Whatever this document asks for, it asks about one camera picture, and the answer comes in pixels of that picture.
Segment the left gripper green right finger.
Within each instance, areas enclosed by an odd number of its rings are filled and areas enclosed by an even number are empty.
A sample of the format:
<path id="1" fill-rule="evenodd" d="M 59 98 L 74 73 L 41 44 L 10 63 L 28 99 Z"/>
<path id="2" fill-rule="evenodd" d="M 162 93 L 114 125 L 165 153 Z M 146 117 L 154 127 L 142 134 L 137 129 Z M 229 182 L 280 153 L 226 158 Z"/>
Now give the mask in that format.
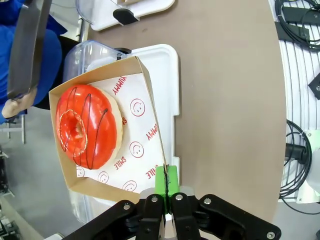
<path id="1" fill-rule="evenodd" d="M 176 166 L 164 172 L 167 208 L 179 240 L 200 240 L 200 232 L 219 240 L 278 240 L 280 228 L 225 200 L 206 194 L 198 199 L 182 191 Z"/>

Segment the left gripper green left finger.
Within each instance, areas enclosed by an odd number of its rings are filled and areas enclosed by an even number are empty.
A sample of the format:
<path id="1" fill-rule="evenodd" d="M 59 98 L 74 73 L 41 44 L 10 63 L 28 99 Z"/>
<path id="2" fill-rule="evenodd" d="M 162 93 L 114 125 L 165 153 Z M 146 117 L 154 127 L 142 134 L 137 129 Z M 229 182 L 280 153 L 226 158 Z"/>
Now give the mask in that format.
<path id="1" fill-rule="evenodd" d="M 121 200 L 65 240 L 163 240 L 167 207 L 167 167 L 156 168 L 155 187 L 141 192 L 138 203 Z"/>

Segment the person's right hand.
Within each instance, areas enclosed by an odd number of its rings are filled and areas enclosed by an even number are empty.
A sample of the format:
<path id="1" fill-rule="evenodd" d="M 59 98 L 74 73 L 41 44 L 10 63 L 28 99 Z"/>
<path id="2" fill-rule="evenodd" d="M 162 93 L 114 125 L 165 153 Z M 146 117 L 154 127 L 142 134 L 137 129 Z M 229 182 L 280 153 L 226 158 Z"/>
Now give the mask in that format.
<path id="1" fill-rule="evenodd" d="M 1 114 L 5 119 L 14 117 L 21 111 L 26 110 L 30 106 L 33 105 L 35 100 L 35 95 L 33 93 L 29 93 L 18 100 L 7 100 L 4 104 L 4 107 L 1 110 Z"/>

